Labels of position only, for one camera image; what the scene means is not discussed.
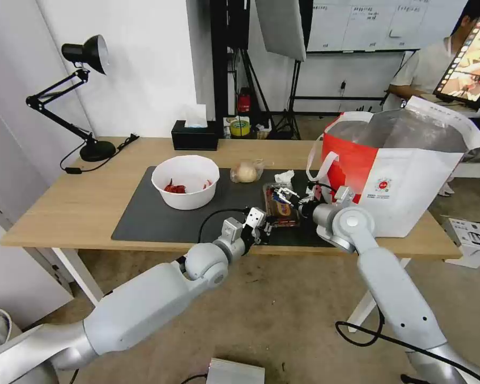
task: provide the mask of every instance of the black table mat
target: black table mat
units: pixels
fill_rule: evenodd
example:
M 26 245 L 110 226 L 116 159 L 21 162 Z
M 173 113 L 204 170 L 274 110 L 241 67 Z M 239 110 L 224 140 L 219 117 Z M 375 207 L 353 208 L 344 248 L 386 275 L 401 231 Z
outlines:
M 158 190 L 151 183 L 154 166 L 147 168 L 126 210 L 117 224 L 113 240 L 196 243 L 199 227 L 212 212 L 225 208 L 257 206 L 265 209 L 263 185 L 274 182 L 274 175 L 287 170 L 265 170 L 261 179 L 254 183 L 233 183 L 229 179 L 229 169 L 220 169 L 214 198 L 204 207 L 192 211 L 179 211 L 169 207 L 163 201 Z M 303 194 L 306 190 L 305 171 L 295 171 L 292 184 L 295 191 Z M 234 217 L 243 222 L 244 216 L 239 212 L 224 212 L 214 215 L 206 223 L 202 242 L 212 242 L 220 235 L 222 222 Z M 302 222 L 298 228 L 274 228 L 269 239 L 270 245 L 289 246 L 330 246 L 316 235 L 313 222 Z

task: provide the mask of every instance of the desk lamp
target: desk lamp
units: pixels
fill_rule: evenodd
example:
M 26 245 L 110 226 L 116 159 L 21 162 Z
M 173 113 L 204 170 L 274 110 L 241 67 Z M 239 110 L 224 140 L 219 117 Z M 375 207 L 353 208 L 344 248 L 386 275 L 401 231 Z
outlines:
M 72 62 L 77 70 L 58 83 L 42 90 L 40 93 L 27 97 L 27 105 L 82 138 L 85 141 L 85 145 L 80 150 L 82 160 L 98 162 L 109 159 L 116 152 L 116 148 L 111 142 L 96 140 L 92 136 L 92 132 L 77 127 L 46 109 L 48 103 L 87 83 L 90 71 L 84 68 L 85 63 L 99 73 L 103 75 L 106 74 L 105 69 L 108 67 L 108 50 L 105 40 L 103 36 L 96 35 L 89 38 L 84 44 L 64 44 L 61 50 L 62 56 Z M 74 77 L 78 77 L 80 81 L 65 90 L 50 93 L 51 90 L 70 81 Z

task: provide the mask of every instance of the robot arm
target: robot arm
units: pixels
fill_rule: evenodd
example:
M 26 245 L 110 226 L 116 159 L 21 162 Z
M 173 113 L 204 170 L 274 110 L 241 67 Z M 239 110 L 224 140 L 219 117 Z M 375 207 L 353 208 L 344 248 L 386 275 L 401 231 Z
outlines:
M 296 206 L 317 224 L 317 235 L 347 252 L 357 251 L 359 272 L 385 320 L 401 341 L 456 362 L 480 376 L 480 368 L 464 360 L 448 344 L 434 313 L 398 258 L 379 247 L 373 237 L 373 217 L 352 205 L 349 188 L 340 187 L 333 204 L 300 203 Z M 279 191 L 282 201 L 295 206 L 294 193 Z M 462 370 L 413 350 L 407 357 L 416 371 L 435 384 L 471 384 L 479 381 Z
M 184 257 L 131 279 L 105 296 L 86 319 L 40 325 L 0 346 L 0 384 L 12 383 L 47 361 L 71 370 L 133 347 L 182 313 L 195 297 L 220 285 L 229 264 L 260 241 L 265 219 L 258 208 L 250 210 L 244 224 L 229 218 L 213 244 L 196 244 Z M 42 382 L 57 382 L 54 374 L 50 379 Z

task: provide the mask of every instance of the person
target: person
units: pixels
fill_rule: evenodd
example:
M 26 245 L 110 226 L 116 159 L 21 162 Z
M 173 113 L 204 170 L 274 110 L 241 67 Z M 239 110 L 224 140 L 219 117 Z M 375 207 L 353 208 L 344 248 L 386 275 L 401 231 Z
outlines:
M 416 51 L 389 84 L 383 110 L 398 109 L 402 100 L 412 96 L 433 93 L 479 17 L 480 0 L 470 0 L 451 36 Z

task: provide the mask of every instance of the lamp shade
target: lamp shade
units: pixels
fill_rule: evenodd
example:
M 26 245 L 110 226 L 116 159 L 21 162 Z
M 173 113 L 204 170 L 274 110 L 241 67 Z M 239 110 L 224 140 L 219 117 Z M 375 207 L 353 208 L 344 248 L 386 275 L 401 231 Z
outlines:
M 61 51 L 62 56 L 73 64 L 86 63 L 99 73 L 106 74 L 109 62 L 107 44 L 103 36 L 92 36 L 84 44 L 63 44 Z

